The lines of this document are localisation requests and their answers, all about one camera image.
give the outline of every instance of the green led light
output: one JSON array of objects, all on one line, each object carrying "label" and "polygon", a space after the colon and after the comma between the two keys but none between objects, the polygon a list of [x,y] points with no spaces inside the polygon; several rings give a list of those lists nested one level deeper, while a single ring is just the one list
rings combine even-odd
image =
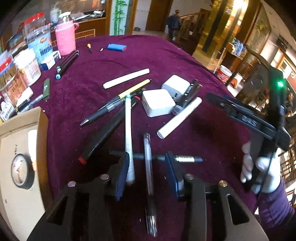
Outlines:
[{"label": "green led light", "polygon": [[278,86],[279,86],[280,88],[283,88],[283,87],[284,87],[284,83],[281,82],[281,81],[279,81],[279,82],[278,82]]}]

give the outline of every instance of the table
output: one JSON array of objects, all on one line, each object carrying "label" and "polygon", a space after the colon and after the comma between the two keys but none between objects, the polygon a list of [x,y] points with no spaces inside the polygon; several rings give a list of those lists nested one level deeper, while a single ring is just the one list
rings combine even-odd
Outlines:
[{"label": "table", "polygon": [[[86,47],[91,43],[92,54]],[[125,52],[99,50],[109,43],[127,45]],[[156,131],[168,122],[172,115],[150,118],[142,105],[132,111],[133,151],[144,152],[143,133],[151,134],[152,153],[201,156],[203,163],[182,164],[188,172],[204,181],[217,183],[226,180],[246,205],[253,210],[255,196],[246,193],[239,180],[243,153],[241,146],[248,141],[245,127],[226,117],[225,113],[205,100],[205,94],[213,92],[230,95],[223,83],[167,40],[154,36],[103,36],[77,40],[78,59],[62,76],[55,79],[55,68],[42,72],[32,89],[35,96],[42,92],[43,82],[51,79],[50,99],[40,102],[49,118],[47,163],[50,186],[56,196],[69,181],[87,182],[105,173],[117,157],[109,156],[109,148],[124,150],[125,132],[122,123],[105,145],[97,150],[87,165],[82,165],[79,155],[93,133],[117,113],[112,111],[96,122],[84,127],[80,123],[91,113],[122,91],[147,78],[152,81],[147,89],[159,89],[172,75],[188,81],[196,78],[203,85],[198,96],[202,104],[167,138],[161,140]],[[131,72],[150,68],[150,73],[129,80],[110,89],[102,84]],[[136,182],[125,189],[120,202],[110,201],[110,212],[115,240],[179,241],[184,224],[185,203],[174,198],[167,180],[164,164],[153,163],[157,205],[158,236],[153,238],[146,231],[145,200],[146,180],[144,161],[135,160]]]}]

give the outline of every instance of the gloved hand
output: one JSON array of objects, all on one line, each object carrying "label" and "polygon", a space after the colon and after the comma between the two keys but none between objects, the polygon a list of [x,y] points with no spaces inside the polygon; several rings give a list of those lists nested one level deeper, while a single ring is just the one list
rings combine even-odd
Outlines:
[{"label": "gloved hand", "polygon": [[[250,147],[251,147],[250,142],[247,142],[242,146],[242,151],[244,153],[242,172],[240,175],[240,180],[242,183],[245,183],[246,181],[249,181],[252,179],[252,170],[254,167],[254,163],[250,156]],[[259,157],[256,160],[255,165],[260,171],[266,173],[269,166],[269,161],[270,161],[270,158]],[[276,155],[276,157],[271,160],[269,172],[261,190],[263,193],[272,193],[278,188],[281,182],[280,173],[281,173],[280,158]],[[260,185],[253,185],[251,187],[251,190],[255,194],[257,194],[260,191]]]}]

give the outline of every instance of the red cap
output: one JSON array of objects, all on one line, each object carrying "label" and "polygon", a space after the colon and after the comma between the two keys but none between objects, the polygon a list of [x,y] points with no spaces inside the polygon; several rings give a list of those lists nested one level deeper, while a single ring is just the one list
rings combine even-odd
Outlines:
[{"label": "red cap", "polygon": [[35,21],[36,19],[40,18],[40,17],[44,17],[44,12],[40,12],[37,13],[36,15],[33,15],[32,17],[29,17],[26,21],[25,24],[29,24],[33,21]]},{"label": "red cap", "polygon": [[81,164],[86,165],[87,161],[83,160],[81,157],[78,158]]}]

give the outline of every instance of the wooden staircase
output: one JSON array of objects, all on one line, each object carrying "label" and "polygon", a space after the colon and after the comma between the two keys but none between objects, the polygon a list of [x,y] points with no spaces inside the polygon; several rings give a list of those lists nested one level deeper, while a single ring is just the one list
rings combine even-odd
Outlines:
[{"label": "wooden staircase", "polygon": [[175,32],[176,39],[172,41],[172,43],[192,55],[200,40],[210,13],[211,11],[202,8],[198,13],[180,17],[181,27],[179,31]]}]

